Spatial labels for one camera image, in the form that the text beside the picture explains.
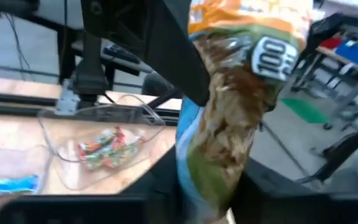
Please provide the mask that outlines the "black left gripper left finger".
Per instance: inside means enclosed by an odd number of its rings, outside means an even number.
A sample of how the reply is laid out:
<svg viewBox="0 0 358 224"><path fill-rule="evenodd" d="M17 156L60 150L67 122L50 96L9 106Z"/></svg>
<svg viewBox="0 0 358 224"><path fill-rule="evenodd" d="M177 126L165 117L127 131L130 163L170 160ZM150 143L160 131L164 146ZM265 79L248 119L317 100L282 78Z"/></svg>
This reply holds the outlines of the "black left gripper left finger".
<svg viewBox="0 0 358 224"><path fill-rule="evenodd" d="M160 158L145 174L122 192L144 200L141 223L184 224L183 194L178 181L175 147Z"/></svg>

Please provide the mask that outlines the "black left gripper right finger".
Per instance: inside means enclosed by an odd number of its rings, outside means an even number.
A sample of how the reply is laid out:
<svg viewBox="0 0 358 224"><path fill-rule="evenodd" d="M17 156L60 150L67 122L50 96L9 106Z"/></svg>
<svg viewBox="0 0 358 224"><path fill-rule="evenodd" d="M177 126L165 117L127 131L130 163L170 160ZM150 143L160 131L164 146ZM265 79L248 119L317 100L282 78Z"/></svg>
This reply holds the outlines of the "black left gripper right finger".
<svg viewBox="0 0 358 224"><path fill-rule="evenodd" d="M313 191L249 159L231 202L238 224L316 224L325 217Z"/></svg>

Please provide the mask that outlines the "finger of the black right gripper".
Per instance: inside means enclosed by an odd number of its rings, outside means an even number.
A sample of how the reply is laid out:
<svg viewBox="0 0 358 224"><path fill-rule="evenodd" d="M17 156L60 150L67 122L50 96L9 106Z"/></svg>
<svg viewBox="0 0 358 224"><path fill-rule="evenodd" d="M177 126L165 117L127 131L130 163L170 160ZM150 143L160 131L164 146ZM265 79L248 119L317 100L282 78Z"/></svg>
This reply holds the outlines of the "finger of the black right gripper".
<svg viewBox="0 0 358 224"><path fill-rule="evenodd" d="M306 41L306 47L298 57L297 63L305 60L322 42L337 34L341 26L354 25L357 23L358 18L342 13L334 13L324 19L313 22Z"/></svg>
<svg viewBox="0 0 358 224"><path fill-rule="evenodd" d="M209 98L209 75L188 36L190 0L146 1L144 62L199 106Z"/></svg>

